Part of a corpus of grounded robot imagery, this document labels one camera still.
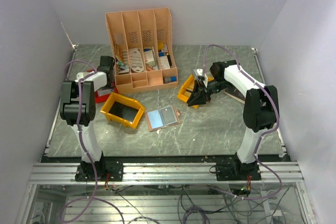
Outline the yellow bin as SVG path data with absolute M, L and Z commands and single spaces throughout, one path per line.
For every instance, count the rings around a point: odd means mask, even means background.
M 135 99 L 113 92 L 100 112 L 105 115 L 108 121 L 115 121 L 125 127 L 136 129 L 144 115 L 145 107 Z
M 194 82 L 195 82 L 195 76 L 191 74 L 187 78 L 187 80 L 182 84 L 179 93 L 177 95 L 177 98 L 187 103 L 194 89 Z

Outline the red plastic bin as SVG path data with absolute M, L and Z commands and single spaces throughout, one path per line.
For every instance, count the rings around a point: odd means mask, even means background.
M 105 71 L 101 72 L 98 71 L 97 73 L 94 73 L 93 69 L 88 70 L 86 73 L 91 74 L 93 73 L 92 76 L 88 77 L 86 80 L 87 81 L 93 81 L 94 84 L 94 98 L 95 98 L 95 103 L 102 103 L 107 101 L 108 97 L 110 96 L 111 93 L 115 92 L 115 83 L 113 89 L 104 89 L 103 87 L 107 84 L 107 77 L 106 74 L 104 73 Z

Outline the black card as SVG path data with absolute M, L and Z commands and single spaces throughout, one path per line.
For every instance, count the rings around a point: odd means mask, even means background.
M 161 116 L 163 118 L 164 125 L 170 125 L 177 122 L 175 111 L 172 106 L 162 108 Z

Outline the pink leather card holder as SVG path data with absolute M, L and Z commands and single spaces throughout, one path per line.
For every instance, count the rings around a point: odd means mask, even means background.
M 172 105 L 145 112 L 145 118 L 150 132 L 175 126 L 181 122 L 179 110 Z

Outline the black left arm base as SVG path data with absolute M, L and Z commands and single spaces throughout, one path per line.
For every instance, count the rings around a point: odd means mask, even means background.
M 121 182 L 123 178 L 123 164 L 112 158 L 105 158 L 101 155 L 100 161 L 94 162 L 94 166 L 90 162 L 81 161 L 77 167 L 75 181 L 77 182 L 94 182 L 95 174 L 93 168 L 96 168 L 98 181 Z

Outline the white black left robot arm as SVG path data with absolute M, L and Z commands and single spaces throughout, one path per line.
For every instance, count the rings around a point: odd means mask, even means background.
M 89 72 L 79 72 L 75 80 L 66 79 L 62 83 L 60 98 L 60 117 L 74 131 L 81 148 L 81 160 L 90 165 L 88 174 L 94 180 L 102 180 L 107 175 L 107 167 L 99 163 L 102 150 L 97 142 L 93 127 L 96 116 L 95 92 L 99 89 L 111 89 L 115 59 L 101 56 L 98 67 L 93 67 L 84 60 L 73 60 L 71 63 L 87 64 Z

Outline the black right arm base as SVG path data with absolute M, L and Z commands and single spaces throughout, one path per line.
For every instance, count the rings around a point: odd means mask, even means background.
M 217 181 L 229 180 L 261 180 L 259 166 L 256 162 L 249 164 L 238 163 L 217 163 L 210 167 L 209 172 L 216 176 Z

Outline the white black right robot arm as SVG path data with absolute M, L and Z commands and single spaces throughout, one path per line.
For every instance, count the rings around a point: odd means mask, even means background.
M 279 121 L 278 91 L 251 75 L 234 60 L 215 62 L 210 67 L 213 80 L 202 69 L 195 69 L 194 87 L 187 100 L 188 106 L 203 105 L 211 101 L 211 95 L 227 88 L 236 88 L 245 98 L 243 120 L 245 135 L 237 157 L 240 162 L 231 167 L 236 179 L 244 179 L 250 173 L 247 164 L 256 161 L 262 137 L 275 130 Z

